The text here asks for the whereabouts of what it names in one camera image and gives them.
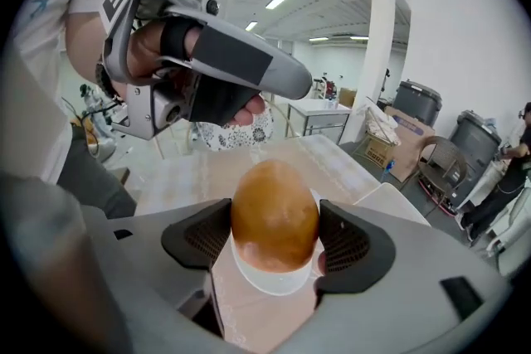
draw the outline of woven chair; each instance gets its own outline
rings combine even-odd
[[[422,153],[430,146],[433,151],[427,162],[421,161]],[[461,183],[466,179],[468,166],[466,159],[458,147],[447,138],[431,136],[422,144],[417,160],[416,171],[402,184],[400,191],[416,177],[424,177],[440,195],[440,200],[428,214],[441,206],[442,202],[451,197]]]

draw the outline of tablecloth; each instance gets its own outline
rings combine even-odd
[[[143,190],[136,214],[167,211],[201,201],[232,197],[240,177],[254,164],[276,158],[297,168],[319,196],[353,204],[379,182],[325,136],[286,139],[251,148],[193,155],[162,163]],[[313,283],[320,276],[318,243],[310,279],[299,291],[270,296],[250,285],[238,270],[230,244],[213,268],[218,306],[227,341],[252,352],[271,351],[314,311]]]

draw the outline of person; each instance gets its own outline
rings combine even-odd
[[[64,106],[59,93],[60,37],[65,33],[66,53],[74,69],[86,80],[96,82],[96,64],[100,58],[106,34],[98,10],[104,0],[26,0],[19,11],[12,28],[12,42],[20,53],[23,64],[38,83],[38,88],[48,99],[53,99],[59,109],[50,111],[46,102],[37,102],[39,96],[32,96],[31,113],[28,121],[38,117],[49,123],[47,134],[41,137],[48,146],[40,146],[42,158],[38,169],[35,162],[24,172],[22,163],[27,152],[19,152],[9,158],[18,157],[18,164],[12,169],[20,176],[39,177],[45,182],[63,187],[84,205],[96,206],[108,218],[132,216],[136,207],[133,198],[118,179],[91,157],[81,128],[72,128],[62,112]],[[136,77],[150,75],[157,67],[160,56],[160,37],[163,22],[150,22],[136,31],[130,38],[128,52],[129,72]],[[194,27],[185,36],[185,50],[190,56],[200,34],[200,27]],[[126,86],[111,82],[116,93],[126,103]],[[260,96],[251,99],[245,108],[236,113],[233,123],[248,125],[253,114],[263,112],[265,106]],[[57,129],[53,124],[58,114],[63,114],[64,125]]]
[[[474,242],[490,226],[494,218],[524,189],[525,179],[531,170],[531,102],[524,108],[525,130],[520,145],[502,148],[500,159],[510,159],[507,172],[493,191],[472,211],[455,216],[458,226]]]

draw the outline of egg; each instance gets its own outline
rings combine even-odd
[[[319,236],[319,210],[302,176],[287,162],[259,162],[239,181],[231,204],[237,253],[274,273],[311,260]]]

